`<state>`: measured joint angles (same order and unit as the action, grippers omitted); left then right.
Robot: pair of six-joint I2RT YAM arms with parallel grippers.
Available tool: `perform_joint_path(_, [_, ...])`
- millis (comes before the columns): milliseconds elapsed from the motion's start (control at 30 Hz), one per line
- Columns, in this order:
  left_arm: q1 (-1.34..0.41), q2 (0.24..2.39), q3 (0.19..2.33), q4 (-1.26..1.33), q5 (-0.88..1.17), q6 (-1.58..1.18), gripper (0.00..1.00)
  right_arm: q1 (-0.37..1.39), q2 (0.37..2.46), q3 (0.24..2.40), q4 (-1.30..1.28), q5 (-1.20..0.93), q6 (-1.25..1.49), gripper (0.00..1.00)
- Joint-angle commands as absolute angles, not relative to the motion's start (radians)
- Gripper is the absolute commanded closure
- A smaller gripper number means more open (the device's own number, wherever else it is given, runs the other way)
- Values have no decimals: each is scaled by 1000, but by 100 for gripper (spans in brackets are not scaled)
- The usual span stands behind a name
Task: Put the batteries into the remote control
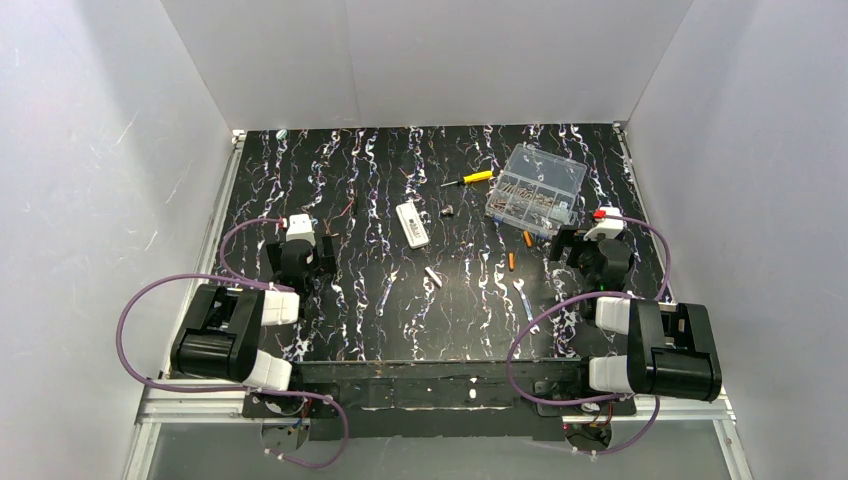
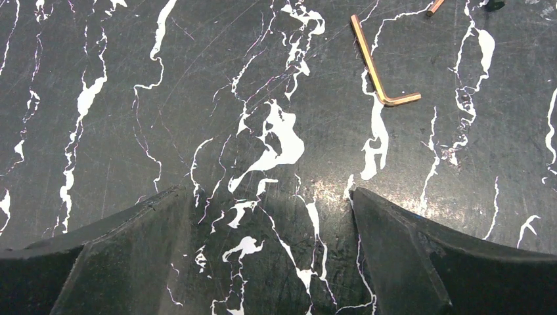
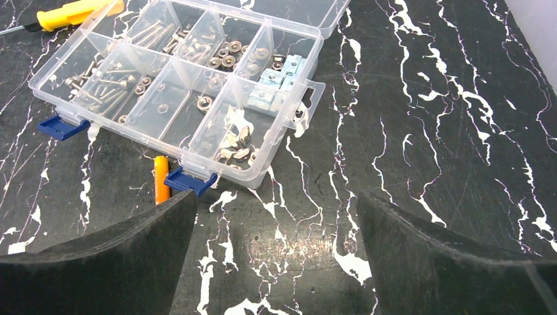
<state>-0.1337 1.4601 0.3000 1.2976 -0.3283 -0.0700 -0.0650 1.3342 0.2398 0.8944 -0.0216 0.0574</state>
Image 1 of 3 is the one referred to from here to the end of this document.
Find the white remote control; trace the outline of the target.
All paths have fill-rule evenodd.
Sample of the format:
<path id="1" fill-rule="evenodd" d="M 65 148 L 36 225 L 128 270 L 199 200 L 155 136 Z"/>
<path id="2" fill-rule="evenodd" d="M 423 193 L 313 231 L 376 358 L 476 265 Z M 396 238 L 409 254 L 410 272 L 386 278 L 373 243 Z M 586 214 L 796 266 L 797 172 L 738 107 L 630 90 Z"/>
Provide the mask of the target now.
<path id="1" fill-rule="evenodd" d="M 418 249 L 427 246 L 430 239 L 415 205 L 412 202 L 404 202 L 397 205 L 395 211 L 409 247 Z"/>

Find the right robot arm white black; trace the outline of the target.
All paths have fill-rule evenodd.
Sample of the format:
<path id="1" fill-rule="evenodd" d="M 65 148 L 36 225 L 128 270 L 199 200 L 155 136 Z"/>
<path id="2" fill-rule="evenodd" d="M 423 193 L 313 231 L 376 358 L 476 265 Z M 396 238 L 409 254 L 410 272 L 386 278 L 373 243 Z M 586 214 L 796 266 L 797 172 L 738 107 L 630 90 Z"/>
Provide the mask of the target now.
<path id="1" fill-rule="evenodd" d="M 616 234 L 591 234 L 564 226 L 553 240 L 549 259 L 568 253 L 597 298 L 578 302 L 583 320 L 622 335 L 622 355 L 585 362 L 591 391 L 647 394 L 711 402 L 722 389 L 722 372 L 708 310 L 692 303 L 611 296 L 625 286 L 635 254 Z"/>

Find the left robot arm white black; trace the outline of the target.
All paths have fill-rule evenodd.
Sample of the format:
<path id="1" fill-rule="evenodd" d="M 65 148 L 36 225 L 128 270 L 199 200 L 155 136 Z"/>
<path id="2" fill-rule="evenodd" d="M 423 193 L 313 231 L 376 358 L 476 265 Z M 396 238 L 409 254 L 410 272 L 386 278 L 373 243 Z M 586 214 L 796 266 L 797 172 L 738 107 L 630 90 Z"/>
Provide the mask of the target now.
<path id="1" fill-rule="evenodd" d="M 269 290 L 203 284 L 172 345 L 171 364 L 182 374 L 229 380 L 262 391 L 288 389 L 294 366 L 260 349 L 264 327 L 305 318 L 320 277 L 337 273 L 333 238 L 285 240 L 265 247 Z"/>

